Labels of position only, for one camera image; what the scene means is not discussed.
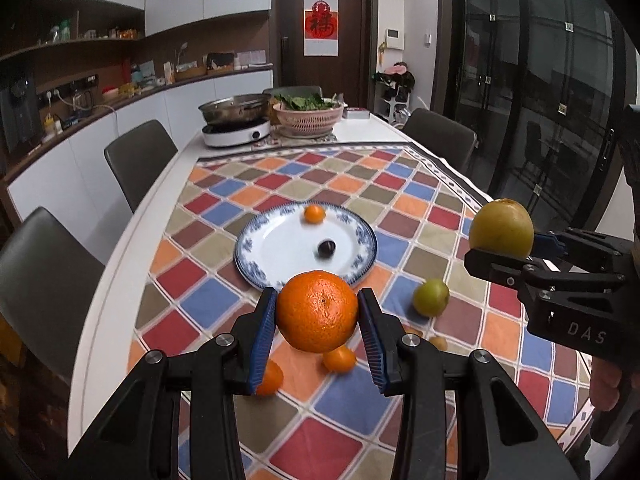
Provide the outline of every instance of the human hand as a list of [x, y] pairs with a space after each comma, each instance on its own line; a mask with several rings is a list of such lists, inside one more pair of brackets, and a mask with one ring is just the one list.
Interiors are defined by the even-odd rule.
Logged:
[[[591, 361], [591, 382], [589, 384], [589, 397], [596, 409], [608, 412], [618, 402], [620, 392], [618, 385], [622, 378], [622, 370], [615, 364], [594, 357]], [[640, 372], [631, 376], [631, 385], [640, 390]]]

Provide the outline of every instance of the door frame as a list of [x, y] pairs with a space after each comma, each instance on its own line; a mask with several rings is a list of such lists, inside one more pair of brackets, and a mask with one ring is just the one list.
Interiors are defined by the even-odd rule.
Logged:
[[[364, 0], [364, 16], [360, 46], [364, 47], [361, 64], [361, 88], [366, 90], [367, 108], [373, 110], [374, 82], [371, 75], [376, 72], [378, 52], [378, 0]], [[271, 0], [269, 12], [269, 51], [273, 63], [273, 85], [277, 87], [282, 77], [280, 41], [278, 41], [278, 9], [276, 0]]]

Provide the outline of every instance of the pink basket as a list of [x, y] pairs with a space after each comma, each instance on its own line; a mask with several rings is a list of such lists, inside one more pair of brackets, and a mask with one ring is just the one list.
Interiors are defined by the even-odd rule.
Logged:
[[331, 131], [334, 124], [342, 117], [344, 105], [329, 110], [311, 110], [297, 112], [295, 110], [283, 110], [282, 103], [273, 105], [278, 115], [278, 120], [293, 137], [321, 137]]

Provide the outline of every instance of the orange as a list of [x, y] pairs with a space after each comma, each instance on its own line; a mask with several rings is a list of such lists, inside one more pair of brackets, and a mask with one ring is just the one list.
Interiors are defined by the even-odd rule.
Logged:
[[429, 343], [434, 345], [438, 350], [442, 352], [446, 352], [447, 349], [449, 348], [449, 343], [447, 343], [447, 340], [439, 335], [431, 336], [429, 338]]
[[318, 204], [311, 204], [305, 207], [305, 220], [310, 224], [322, 223], [324, 216], [324, 209]]
[[322, 356], [322, 364], [330, 372], [345, 374], [356, 365], [356, 354], [347, 346], [338, 346]]
[[291, 278], [276, 300], [276, 324], [293, 348], [323, 354], [347, 342], [356, 328], [358, 299], [340, 277], [324, 270]]
[[273, 395], [280, 389], [283, 380], [284, 374], [282, 373], [282, 368], [280, 368], [275, 361], [269, 359], [267, 361], [267, 367], [264, 369], [264, 377], [255, 394], [262, 396]]

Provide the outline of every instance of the green vegetables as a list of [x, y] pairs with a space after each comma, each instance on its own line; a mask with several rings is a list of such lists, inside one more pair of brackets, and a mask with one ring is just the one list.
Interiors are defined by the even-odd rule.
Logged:
[[318, 94], [310, 97], [290, 97], [284, 95], [276, 95], [276, 99], [286, 106], [288, 110], [297, 112], [309, 112], [312, 110], [329, 110], [335, 107], [335, 96], [331, 101], [325, 101]]

